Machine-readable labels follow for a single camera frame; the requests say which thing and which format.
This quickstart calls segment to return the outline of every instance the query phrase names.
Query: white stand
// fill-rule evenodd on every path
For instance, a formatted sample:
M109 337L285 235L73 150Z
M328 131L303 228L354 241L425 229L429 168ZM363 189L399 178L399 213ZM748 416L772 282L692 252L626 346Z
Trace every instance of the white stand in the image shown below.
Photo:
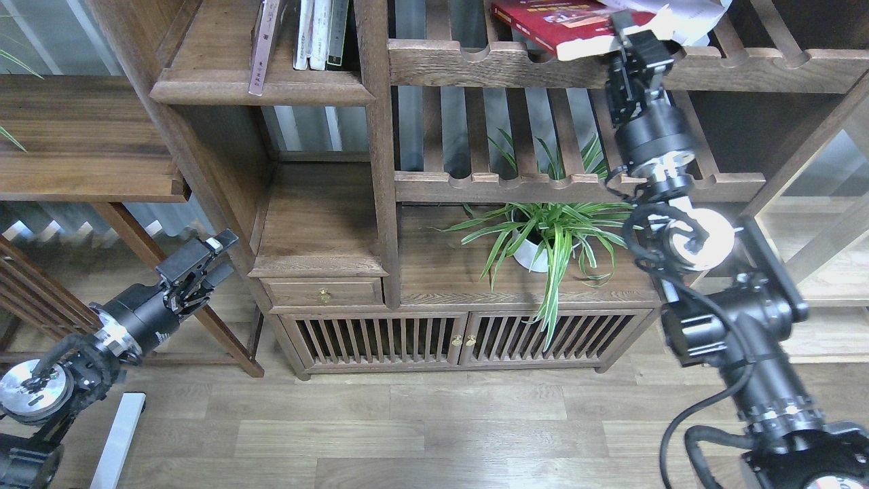
M106 446L99 464L96 465L94 479L90 489L115 489L121 478L123 463L127 459L129 445L133 442L133 433L139 422L139 415L145 405L145 394L142 392L125 392L121 404L117 407L115 421L112 423Z

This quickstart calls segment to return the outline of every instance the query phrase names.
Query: white pot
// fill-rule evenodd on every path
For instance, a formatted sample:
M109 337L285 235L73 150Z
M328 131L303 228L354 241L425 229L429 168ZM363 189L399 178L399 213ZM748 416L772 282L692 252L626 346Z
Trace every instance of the white pot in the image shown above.
M549 257L546 254L546 250L543 250L541 255L537 257L537 260L534 260L538 248L540 248L539 244L534 244L526 239L519 245L519 249L516 250L513 258L516 258L519 265L524 266L530 271L549 271Z

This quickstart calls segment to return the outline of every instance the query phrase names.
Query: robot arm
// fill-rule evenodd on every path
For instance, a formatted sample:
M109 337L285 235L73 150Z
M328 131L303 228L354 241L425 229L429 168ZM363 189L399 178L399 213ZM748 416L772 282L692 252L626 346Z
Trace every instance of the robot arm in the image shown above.
M93 303L103 328L71 334L44 357L15 365L0 379L3 415L41 428L29 439L0 434L0 487L42 488L63 456L61 439L85 408L104 399L126 371L163 343L209 301L232 273L211 266L238 237L226 230L194 239L156 267L160 281L133 284L105 305Z
M661 313L667 344L682 366L706 363L718 369L727 388L682 412L664 433L661 477L667 476L667 446L676 426L691 414L732 397L745 434L710 426L686 432L688 456L704 487L720 487L700 450L700 441L747 450L742 455L749 487L764 489L869 488L869 433L851 422L827 423L779 345L808 306L751 218L731 226L717 212L695 209L686 173L694 139L663 89L673 65L650 31L625 34L633 19L613 17L620 50L610 61L607 99L625 166L620 172L644 178L623 228L635 263L648 272L665 299ZM640 239L634 232L640 227ZM703 295L684 285L688 273L714 268L739 242L752 265L742 265L733 285Z

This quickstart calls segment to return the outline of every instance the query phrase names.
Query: slatted cabinet door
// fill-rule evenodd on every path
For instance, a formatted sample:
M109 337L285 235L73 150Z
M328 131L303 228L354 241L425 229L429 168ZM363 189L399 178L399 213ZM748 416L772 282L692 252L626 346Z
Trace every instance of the slatted cabinet door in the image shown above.
M462 312L281 316L310 373L458 365L467 319Z
M587 366L606 370L610 351L627 347L648 324L650 309L564 311L552 344L531 312L472 312L459 358L467 367Z

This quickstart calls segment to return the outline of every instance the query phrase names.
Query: red book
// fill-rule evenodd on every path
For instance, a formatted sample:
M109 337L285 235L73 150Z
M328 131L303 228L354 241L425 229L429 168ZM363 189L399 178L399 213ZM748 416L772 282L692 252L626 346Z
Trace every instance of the red book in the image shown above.
M492 13L561 61L596 56L618 49L610 15L621 9L592 0L493 0ZM637 30L673 37L669 9L657 14L631 11Z

